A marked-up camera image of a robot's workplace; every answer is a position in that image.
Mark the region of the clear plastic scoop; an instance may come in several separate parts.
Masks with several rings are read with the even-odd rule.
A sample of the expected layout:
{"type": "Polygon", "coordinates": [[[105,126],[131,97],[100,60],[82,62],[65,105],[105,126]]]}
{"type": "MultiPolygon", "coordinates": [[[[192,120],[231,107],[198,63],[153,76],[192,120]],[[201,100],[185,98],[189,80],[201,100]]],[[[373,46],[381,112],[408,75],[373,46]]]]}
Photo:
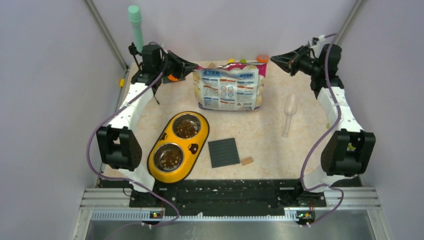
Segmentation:
{"type": "Polygon", "coordinates": [[[297,113],[298,98],[297,95],[292,93],[286,97],[283,111],[285,114],[285,121],[282,128],[282,137],[287,138],[290,131],[292,117],[297,113]]]}

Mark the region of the pink pet food bag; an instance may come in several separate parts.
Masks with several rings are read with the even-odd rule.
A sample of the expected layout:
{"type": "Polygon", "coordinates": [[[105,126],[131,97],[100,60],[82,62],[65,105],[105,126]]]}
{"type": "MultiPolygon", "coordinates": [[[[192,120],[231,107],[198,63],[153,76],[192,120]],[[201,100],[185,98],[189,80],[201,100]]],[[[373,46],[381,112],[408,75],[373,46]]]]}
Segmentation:
{"type": "Polygon", "coordinates": [[[256,111],[263,102],[267,64],[232,62],[193,71],[194,95],[204,110],[256,111]]]}

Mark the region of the yellow double pet bowl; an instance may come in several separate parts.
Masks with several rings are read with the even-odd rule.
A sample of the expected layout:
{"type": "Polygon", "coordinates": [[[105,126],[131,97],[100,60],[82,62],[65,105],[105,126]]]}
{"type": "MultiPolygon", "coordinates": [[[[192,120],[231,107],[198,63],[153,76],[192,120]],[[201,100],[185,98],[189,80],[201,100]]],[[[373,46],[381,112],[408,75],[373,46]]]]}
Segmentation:
{"type": "Polygon", "coordinates": [[[193,170],[210,133],[207,119],[195,111],[174,115],[147,158],[153,178],[165,184],[184,180],[193,170]]]}

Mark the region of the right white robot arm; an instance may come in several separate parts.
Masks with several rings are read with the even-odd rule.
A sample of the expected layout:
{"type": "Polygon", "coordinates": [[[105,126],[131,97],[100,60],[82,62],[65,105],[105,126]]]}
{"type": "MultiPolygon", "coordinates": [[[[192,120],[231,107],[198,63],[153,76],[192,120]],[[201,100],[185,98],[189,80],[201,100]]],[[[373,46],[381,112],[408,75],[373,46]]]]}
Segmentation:
{"type": "Polygon", "coordinates": [[[337,75],[342,48],[331,42],[315,56],[315,46],[326,38],[325,35],[314,37],[307,45],[270,57],[271,62],[290,76],[298,72],[310,76],[310,88],[329,125],[302,164],[301,187],[293,192],[293,200],[299,206],[307,206],[314,194],[334,183],[363,174],[376,144],[375,134],[365,131],[354,117],[345,86],[337,75]]]}

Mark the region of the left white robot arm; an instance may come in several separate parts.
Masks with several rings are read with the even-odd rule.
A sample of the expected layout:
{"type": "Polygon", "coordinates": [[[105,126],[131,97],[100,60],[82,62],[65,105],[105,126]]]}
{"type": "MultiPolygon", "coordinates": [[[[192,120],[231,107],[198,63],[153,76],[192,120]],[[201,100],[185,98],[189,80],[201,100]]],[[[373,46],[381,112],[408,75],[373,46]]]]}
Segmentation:
{"type": "Polygon", "coordinates": [[[133,58],[141,57],[141,61],[136,61],[138,70],[117,112],[95,134],[102,163],[122,173],[133,189],[142,193],[141,200],[154,207],[160,202],[161,194],[153,188],[155,179],[141,166],[143,151],[134,129],[163,78],[172,76],[182,80],[199,69],[199,65],[165,50],[156,42],[144,46],[131,43],[128,50],[133,58]]]}

